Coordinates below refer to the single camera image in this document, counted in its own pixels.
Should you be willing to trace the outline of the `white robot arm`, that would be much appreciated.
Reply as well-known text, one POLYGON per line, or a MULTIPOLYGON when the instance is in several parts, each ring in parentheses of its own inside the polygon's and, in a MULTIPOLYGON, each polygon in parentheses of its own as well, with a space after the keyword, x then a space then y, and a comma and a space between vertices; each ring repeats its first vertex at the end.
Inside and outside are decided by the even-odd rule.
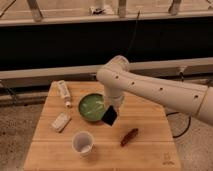
POLYGON ((118 55, 97 71, 107 106, 119 108, 129 92, 213 126, 213 87, 133 74, 129 65, 118 55))

